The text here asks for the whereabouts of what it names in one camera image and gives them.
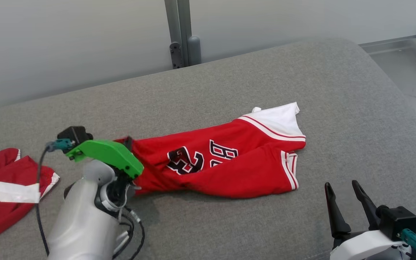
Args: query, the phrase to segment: cable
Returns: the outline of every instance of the cable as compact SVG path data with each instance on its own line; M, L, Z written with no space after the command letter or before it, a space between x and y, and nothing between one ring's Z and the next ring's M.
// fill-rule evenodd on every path
M119 239L123 239L124 237L129 237L129 233L128 233L129 231L124 231L124 232L122 232L118 237L117 237L117 241L119 240Z
M407 252L407 253L406 253L406 255L407 255L408 257L410 257L410 258L411 258L411 260L416 260L416 257L414 257L411 253Z
M129 230L128 230L129 239L125 242L125 244L123 244L123 246L120 248L120 250L118 250L115 254L113 254L112 259L115 259L118 255L120 255L125 250L125 248L129 245L129 243L131 242L131 239L133 238L133 235L134 235L134 222L133 222L133 220L130 217L124 215L124 214L122 215L122 217L124 217L125 219L127 219L129 221L129 224L125 223L125 222L120 223L120 225L129 226Z
M146 238L146 233L144 232L144 226L142 225L142 220L137 216L137 214L129 207L124 206L124 208L129 211L129 214L131 214L134 219L137 221L137 223L140 226L140 231L142 232L142 238L140 239L140 244L139 247L137 247L136 252L134 252L134 254L132 255L132 257L129 260L133 260L137 254L139 254L140 250L142 249L142 246L144 245L144 240Z
M43 164L44 156L46 155L48 150L49 150L49 146L46 146L46 148L44 148L43 153L41 154L41 158L39 159L38 172L36 173L36 183L38 183L38 187L39 187L39 181L41 179L41 165ZM43 239L44 250L46 250L46 255L49 256L48 242L46 242L46 237L44 236L43 224L41 223L41 217L39 214L39 202L35 204L35 209L36 209L36 220L38 221L39 232L41 234L41 238Z
M113 250L113 254L115 255L116 253L118 253L119 250L121 250L123 248L123 246L126 244L126 242L129 241L129 235L127 234L127 231L122 233L123 236L120 235L120 239L122 239L122 241L120 242L120 244Z

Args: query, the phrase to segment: black bracket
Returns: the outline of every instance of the black bracket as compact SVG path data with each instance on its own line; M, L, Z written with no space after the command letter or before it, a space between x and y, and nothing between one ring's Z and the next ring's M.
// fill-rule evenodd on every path
M170 45L171 61L173 63L173 69L179 69L184 67L182 60L181 45L177 42Z
M369 224L368 230L378 230L378 226L380 225L380 218L376 215L377 207L356 180L352 181L352 185L355 196L357 197L357 200L362 203L365 215L367 216Z
M93 140L90 133L86 133L84 126L71 126L63 130L57 135L58 139L70 139L73 147L77 147L86 140ZM70 150L62 150L63 153L68 153Z

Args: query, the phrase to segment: gray cushion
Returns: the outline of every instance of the gray cushion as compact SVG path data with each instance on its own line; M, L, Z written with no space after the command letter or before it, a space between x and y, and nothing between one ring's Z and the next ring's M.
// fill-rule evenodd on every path
M326 181L353 231L368 223L352 179L376 205L403 205L416 214L416 112L359 46L342 39L292 43L4 107L0 150L16 147L37 160L69 125L84 125L96 138L148 138L294 101L307 135L298 151L299 190L245 200L191 192L134 198L129 205L147 234L138 259L327 259L333 240ZM49 233L81 164L61 152L48 154L45 164L61 176L40 204ZM0 235L0 259L43 254L34 211Z

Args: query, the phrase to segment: basketball jersey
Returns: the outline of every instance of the basketball jersey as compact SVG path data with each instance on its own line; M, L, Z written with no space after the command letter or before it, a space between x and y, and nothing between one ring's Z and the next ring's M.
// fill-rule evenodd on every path
M23 186L32 185L36 183L37 171L38 164L29 156L20 158L20 150L7 148L0 151L0 182ZM39 180L41 196L47 194L58 181L59 176L53 169L42 166ZM7 192L16 198L21 197L19 194L11 194L10 190ZM0 192L0 195L6 195L6 199L8 194L5 194L5 191ZM22 219L33 208L33 205L33 203L1 202L0 200L0 234Z
M223 125L133 140L131 150L144 165L136 194L189 189L253 198L297 189L294 151L306 137L296 102L253 111Z

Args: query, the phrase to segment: jersey sleeve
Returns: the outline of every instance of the jersey sleeve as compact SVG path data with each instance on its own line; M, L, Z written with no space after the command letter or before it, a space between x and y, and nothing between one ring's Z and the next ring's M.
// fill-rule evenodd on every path
M257 110L255 108L252 113L243 115L238 120L250 123L265 135L275 140L305 142L306 136L303 135L296 122L296 115L298 113L298 104L293 102L264 110Z
M187 189L213 196L247 199L297 189L297 155L262 146L198 173L180 176Z

